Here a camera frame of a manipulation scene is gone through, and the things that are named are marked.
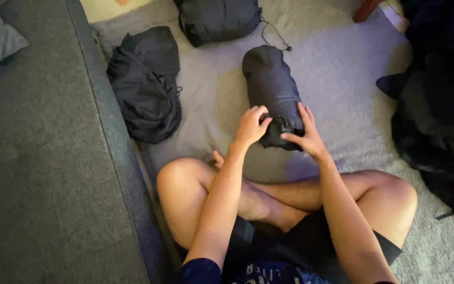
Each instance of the person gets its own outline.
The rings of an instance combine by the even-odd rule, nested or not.
[[[389,264],[402,252],[413,222],[415,190],[381,171],[339,174],[309,108],[298,107],[305,135],[281,137],[316,161],[319,178],[274,185],[243,179],[248,147],[271,121],[259,124],[268,113],[264,106],[243,115],[225,159],[213,153],[216,169],[193,158],[161,169],[162,209],[186,250],[179,283],[399,283]]]

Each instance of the black stuff sack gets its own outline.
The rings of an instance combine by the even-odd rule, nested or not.
[[[107,73],[132,139],[157,144],[176,131],[182,119],[178,72],[178,46],[169,27],[127,34],[114,48]]]
[[[269,117],[273,118],[260,143],[264,148],[302,151],[299,145],[280,138],[284,132],[304,136],[304,124],[297,108],[301,96],[290,67],[283,61],[283,52],[270,45],[249,50],[243,58],[243,74],[248,83],[250,105],[266,106]]]
[[[261,22],[258,0],[174,0],[178,22],[192,46],[249,35]]]

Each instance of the white rug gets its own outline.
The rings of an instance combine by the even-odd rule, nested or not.
[[[395,102],[375,80],[403,71],[411,48],[381,10],[362,24],[351,17],[360,0],[261,0],[263,16],[293,47],[285,52],[302,101],[309,105],[318,130],[341,172],[379,169],[404,178],[418,191],[419,207],[402,254],[392,266],[402,283],[454,283],[454,216],[437,221],[449,209],[397,154],[390,119]],[[107,56],[126,33],[167,25],[178,43],[178,85],[183,120],[168,140],[149,147],[157,169],[191,156],[209,160],[225,154],[239,118],[249,108],[241,61],[250,48],[264,44],[262,25],[234,42],[193,48],[178,27],[172,0],[156,0],[119,18],[93,24]],[[273,29],[266,38],[283,48]],[[301,153],[253,145],[244,174],[259,182],[295,181],[316,176],[311,159]]]

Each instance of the crossed legs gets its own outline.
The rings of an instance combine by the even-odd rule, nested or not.
[[[202,205],[217,171],[193,158],[165,165],[157,176],[157,190],[174,240],[189,249]],[[373,230],[402,248],[417,206],[415,190],[393,175],[364,170],[341,175]],[[256,184],[243,180],[238,215],[288,232],[321,206],[319,180],[293,184]]]

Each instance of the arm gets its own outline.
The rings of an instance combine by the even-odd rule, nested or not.
[[[262,137],[272,120],[267,118],[259,125],[263,113],[267,113],[265,106],[254,106],[241,118],[224,165],[211,184],[184,264],[196,258],[208,258],[216,262],[220,269],[223,268],[230,234],[238,214],[245,154],[248,147]]]
[[[318,163],[323,209],[341,266],[354,283],[399,283],[388,267],[374,232],[318,135],[312,113],[300,103],[299,111],[305,126],[305,136],[285,133],[281,137],[299,144]]]

